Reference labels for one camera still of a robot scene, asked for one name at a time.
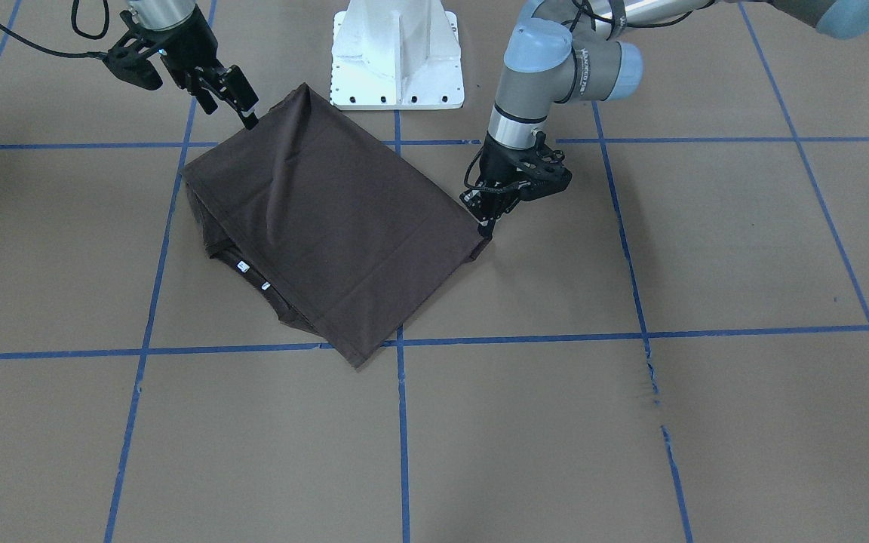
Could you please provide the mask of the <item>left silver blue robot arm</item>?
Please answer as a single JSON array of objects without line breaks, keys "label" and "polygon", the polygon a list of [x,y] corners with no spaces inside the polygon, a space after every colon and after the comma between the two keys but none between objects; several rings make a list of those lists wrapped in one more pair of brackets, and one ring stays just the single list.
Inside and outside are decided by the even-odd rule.
[{"label": "left silver blue robot arm", "polygon": [[640,85],[642,53],[619,40],[628,28],[672,26],[704,1],[527,1],[504,55],[492,117],[471,165],[475,182],[459,196],[490,240],[496,221],[518,203],[568,188],[564,154],[546,145],[552,104],[610,102]]}]

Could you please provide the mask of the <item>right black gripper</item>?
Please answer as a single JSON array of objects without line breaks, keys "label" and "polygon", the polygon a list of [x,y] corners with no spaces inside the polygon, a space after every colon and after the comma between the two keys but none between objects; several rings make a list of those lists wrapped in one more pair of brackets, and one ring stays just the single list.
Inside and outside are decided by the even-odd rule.
[{"label": "right black gripper", "polygon": [[258,124],[255,90],[239,66],[222,69],[216,57],[218,44],[206,21],[186,21],[158,31],[156,41],[173,82],[193,95],[204,113],[211,115],[217,110],[215,97],[219,97],[235,110],[244,128]]}]

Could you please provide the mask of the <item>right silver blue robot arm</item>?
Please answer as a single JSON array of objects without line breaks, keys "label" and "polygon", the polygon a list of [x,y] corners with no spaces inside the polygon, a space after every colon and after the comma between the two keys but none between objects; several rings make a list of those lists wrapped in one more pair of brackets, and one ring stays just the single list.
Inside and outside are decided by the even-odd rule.
[{"label": "right silver blue robot arm", "polygon": [[120,18],[127,31],[106,56],[107,68],[121,81],[149,91],[163,80],[152,65],[158,53],[179,89],[196,99],[204,113],[229,104],[244,127],[258,123],[255,90],[236,65],[224,66],[217,57],[218,44],[195,1],[130,1]]}]

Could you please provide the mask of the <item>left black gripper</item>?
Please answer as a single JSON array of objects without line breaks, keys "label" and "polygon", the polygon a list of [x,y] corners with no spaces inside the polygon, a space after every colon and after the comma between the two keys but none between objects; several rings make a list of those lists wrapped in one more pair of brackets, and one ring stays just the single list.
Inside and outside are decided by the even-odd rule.
[{"label": "left black gripper", "polygon": [[478,221],[478,233],[483,238],[492,238],[500,217],[522,202],[516,193],[516,158],[518,152],[534,144],[534,137],[529,139],[528,147],[513,149],[487,134],[482,148],[472,159],[472,164],[478,166],[478,176],[472,183],[472,189],[466,189],[461,194],[461,201]]}]

